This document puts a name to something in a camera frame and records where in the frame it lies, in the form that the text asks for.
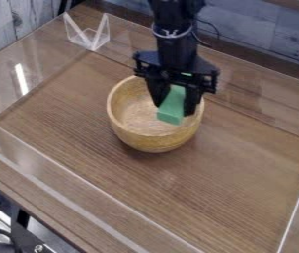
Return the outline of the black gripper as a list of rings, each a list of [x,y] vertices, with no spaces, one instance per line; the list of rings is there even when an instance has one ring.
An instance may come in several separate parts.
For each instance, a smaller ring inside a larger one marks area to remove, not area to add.
[[[156,106],[163,102],[170,84],[185,88],[183,114],[195,114],[202,94],[217,93],[219,68],[198,54],[194,29],[181,32],[154,28],[156,50],[139,50],[134,54],[135,73],[144,78]]]

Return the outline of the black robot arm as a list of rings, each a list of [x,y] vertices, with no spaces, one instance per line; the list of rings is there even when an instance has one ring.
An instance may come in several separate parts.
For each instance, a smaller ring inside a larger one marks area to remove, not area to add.
[[[217,93],[221,69],[198,54],[197,16],[205,0],[148,0],[156,50],[134,54],[135,75],[144,78],[159,107],[170,86],[185,88],[183,116],[195,114],[205,93]]]

